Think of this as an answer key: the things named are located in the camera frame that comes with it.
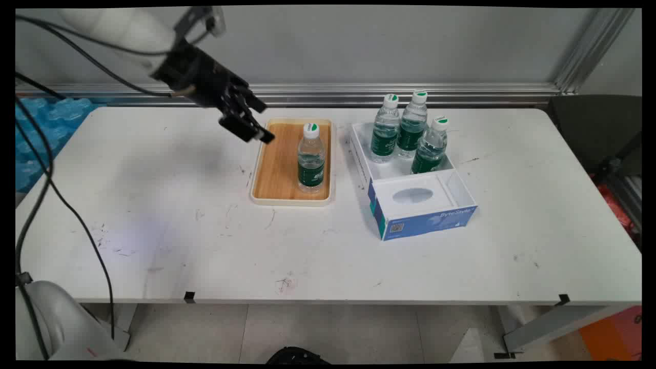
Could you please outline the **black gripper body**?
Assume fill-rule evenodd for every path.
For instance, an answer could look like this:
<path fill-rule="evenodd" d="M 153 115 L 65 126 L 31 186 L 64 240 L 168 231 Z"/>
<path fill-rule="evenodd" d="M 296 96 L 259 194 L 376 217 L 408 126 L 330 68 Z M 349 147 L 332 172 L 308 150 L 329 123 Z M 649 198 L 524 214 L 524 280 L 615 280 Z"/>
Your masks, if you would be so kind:
<path fill-rule="evenodd" d="M 174 45 L 151 77 L 175 92 L 187 91 L 185 97 L 203 108 L 237 108 L 239 97 L 253 102 L 246 81 L 186 40 Z"/>

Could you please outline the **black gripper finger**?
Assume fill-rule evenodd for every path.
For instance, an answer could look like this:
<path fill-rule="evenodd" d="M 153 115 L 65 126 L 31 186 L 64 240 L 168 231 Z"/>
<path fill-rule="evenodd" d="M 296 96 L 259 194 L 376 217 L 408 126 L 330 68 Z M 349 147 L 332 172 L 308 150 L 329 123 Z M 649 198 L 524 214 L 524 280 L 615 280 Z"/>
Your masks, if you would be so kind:
<path fill-rule="evenodd" d="M 244 142 L 259 140 L 270 144 L 276 138 L 256 121 L 249 107 L 222 107 L 219 111 L 222 114 L 219 124 Z"/>
<path fill-rule="evenodd" d="M 244 103 L 253 108 L 258 114 L 267 109 L 267 104 L 258 98 L 249 88 L 237 88 L 237 94 L 243 99 Z"/>

